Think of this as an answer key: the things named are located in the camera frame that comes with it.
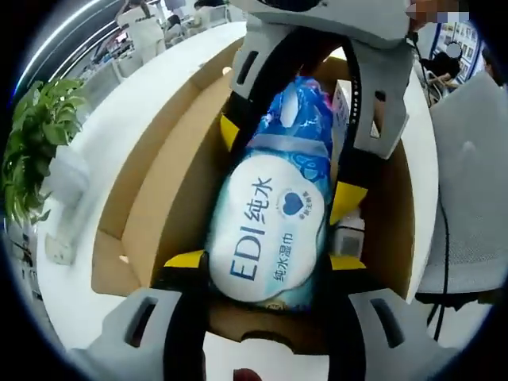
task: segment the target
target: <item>white bottle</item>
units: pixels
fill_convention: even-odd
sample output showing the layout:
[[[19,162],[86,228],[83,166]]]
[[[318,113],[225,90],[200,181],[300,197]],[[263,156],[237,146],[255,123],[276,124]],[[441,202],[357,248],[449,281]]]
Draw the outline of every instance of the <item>white bottle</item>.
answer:
[[[365,221],[360,217],[360,209],[344,216],[336,227],[332,243],[333,255],[354,256],[360,259],[365,232]]]

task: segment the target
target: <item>heart logo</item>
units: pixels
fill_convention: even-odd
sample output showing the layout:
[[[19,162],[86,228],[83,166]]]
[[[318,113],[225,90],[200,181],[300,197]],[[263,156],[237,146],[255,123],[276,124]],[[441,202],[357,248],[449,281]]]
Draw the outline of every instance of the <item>heart logo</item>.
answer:
[[[303,202],[296,193],[288,193],[284,197],[283,212],[288,216],[294,216],[303,208]]]

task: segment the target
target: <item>wet wipes package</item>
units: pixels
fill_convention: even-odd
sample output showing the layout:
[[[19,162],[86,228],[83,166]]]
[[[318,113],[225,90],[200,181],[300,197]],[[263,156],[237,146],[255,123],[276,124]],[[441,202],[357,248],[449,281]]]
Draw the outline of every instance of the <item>wet wipes package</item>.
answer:
[[[313,79],[275,97],[214,211],[206,251],[223,294],[267,308],[310,306],[332,199],[332,122]]]

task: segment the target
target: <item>desk surface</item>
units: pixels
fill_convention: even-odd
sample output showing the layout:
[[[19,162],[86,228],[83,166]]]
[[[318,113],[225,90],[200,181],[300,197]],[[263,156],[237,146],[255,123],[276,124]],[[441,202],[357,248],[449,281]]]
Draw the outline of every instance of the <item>desk surface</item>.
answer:
[[[83,155],[92,174],[90,189],[76,211],[76,219],[82,226],[75,263],[70,267],[60,266],[46,256],[44,237],[47,233],[56,233],[62,217],[61,206],[54,200],[46,202],[45,208],[52,212],[46,222],[40,223],[37,242],[40,291],[65,348],[87,347],[100,334],[102,319],[123,300],[118,296],[96,294],[90,285],[95,234],[121,166],[165,102],[201,65],[244,34],[244,23],[230,23],[168,49],[117,87],[90,115],[83,131],[73,140],[73,149]],[[429,111],[414,73],[405,100],[410,119],[402,141],[413,184],[416,223],[412,298],[426,264],[434,227],[437,155]],[[219,340],[207,334],[205,349],[220,345]]]

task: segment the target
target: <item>green plant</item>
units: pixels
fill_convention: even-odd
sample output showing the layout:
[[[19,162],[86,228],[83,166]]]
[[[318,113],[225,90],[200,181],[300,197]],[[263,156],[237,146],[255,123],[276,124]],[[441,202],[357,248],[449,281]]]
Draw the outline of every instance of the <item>green plant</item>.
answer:
[[[49,164],[59,145],[68,145],[81,130],[76,117],[83,83],[57,79],[35,82],[14,109],[12,130],[2,164],[6,216],[22,221],[44,221],[42,207],[49,194],[40,192]]]

